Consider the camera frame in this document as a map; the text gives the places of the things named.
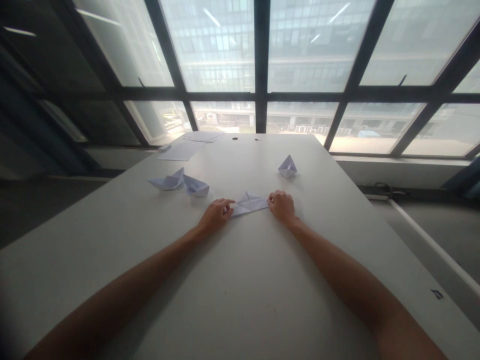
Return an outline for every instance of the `hand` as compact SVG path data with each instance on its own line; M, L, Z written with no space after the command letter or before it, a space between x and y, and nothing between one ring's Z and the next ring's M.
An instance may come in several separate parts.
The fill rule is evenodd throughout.
M230 207L230 204L233 203L235 203L235 200L224 198L212 202L198 222L197 229L203 235L209 236L223 228L234 212L234 209Z
M283 225L288 226L294 223L298 218L295 216L295 206L292 195L285 191L277 190L268 197L268 207L273 216Z

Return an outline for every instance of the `floor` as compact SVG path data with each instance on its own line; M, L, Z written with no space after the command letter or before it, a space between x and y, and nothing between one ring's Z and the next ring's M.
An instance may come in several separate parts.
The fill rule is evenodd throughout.
M480 299L403 216L387 201L373 207L400 236L465 316L480 331ZM435 201L399 202L401 208L480 284L480 209L467 204Z
M103 184L103 181L47 177L27 181L0 181L0 249Z

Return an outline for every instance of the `window frame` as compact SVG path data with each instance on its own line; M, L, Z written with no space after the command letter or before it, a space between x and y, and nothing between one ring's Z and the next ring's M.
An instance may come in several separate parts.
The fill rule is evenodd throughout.
M385 22L394 4L394 0L377 0L372 8L363 39L356 54L348 81L343 92L268 92L269 37L270 37L270 0L254 0L254 68L255 93L250 92L188 92L182 78L179 62L175 54L164 12L159 0L144 0L151 18L156 36L163 51L167 67L173 80L173 87L128 87L122 86L110 67L105 55L95 41L81 14L76 11L72 0L50 0L50 4L68 33L74 39L81 53L100 80L105 91L102 92L56 92L51 91L42 81L28 61L17 53L0 29L0 44L26 70L43 91L31 92L39 101L50 101L59 107L81 131L84 130L78 116L65 107L64 101L112 101L124 120L137 137L140 146L118 144L125 148L156 149L148 143L139 125L129 112L125 101L180 101L186 110L191 128L198 131L193 101L218 102L255 102L255 130L262 134L267 130L268 102L336 102L337 110L324 147L329 150L337 133L342 117L349 103L425 103L425 107L413 120L388 154L330 152L332 155L360 157L390 157L419 159L473 159L480 153L479 143L465 156L403 155L404 150L422 131L437 110L446 103L480 104L480 93L454 93L454 90L480 60L480 21L460 44L450 61L430 86L360 86L360 82L369 64L372 53L380 38ZM105 146L101 142L89 139L82 146Z

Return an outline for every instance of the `white table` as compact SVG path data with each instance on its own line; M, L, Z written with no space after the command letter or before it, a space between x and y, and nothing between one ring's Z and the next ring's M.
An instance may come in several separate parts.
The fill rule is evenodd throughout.
M3 309L25 354L101 287L193 227L214 198L291 193L314 230L366 266L450 359L480 334L314 136L225 134L190 161L138 163L0 252ZM290 154L293 179L277 171ZM147 179L185 173L207 198ZM445 298L437 300L431 289ZM268 209L233 218L107 348L115 359L372 359L363 325Z

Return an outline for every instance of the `glass window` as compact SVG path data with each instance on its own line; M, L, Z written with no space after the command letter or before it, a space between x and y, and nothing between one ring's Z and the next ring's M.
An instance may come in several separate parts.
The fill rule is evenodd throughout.
M253 101L192 101L198 129L226 133L255 133Z
M25 69L0 45L0 66L6 69L25 89L41 91L40 85L25 71Z
M39 101L39 104L45 111L60 125L60 127L77 143L84 143L88 139L74 125L67 115L55 104L50 101Z
M161 0L190 92L255 92L254 1Z
M74 0L123 86L172 87L144 0Z
M374 2L271 0L268 92L342 92Z
M444 104L404 155L464 156L480 142L480 104Z
M396 0L360 85L431 85L479 15L478 0Z
M313 134L323 145L338 102L269 102L267 134Z
M454 93L480 93L480 61L456 87Z
M94 143L101 145L140 145L137 137L112 101L63 102L70 113L77 115Z
M2 2L2 35L55 91L102 91L49 0Z
M192 131L181 101L125 101L150 145L165 145Z
M389 154L422 108L420 103L351 102L330 151Z

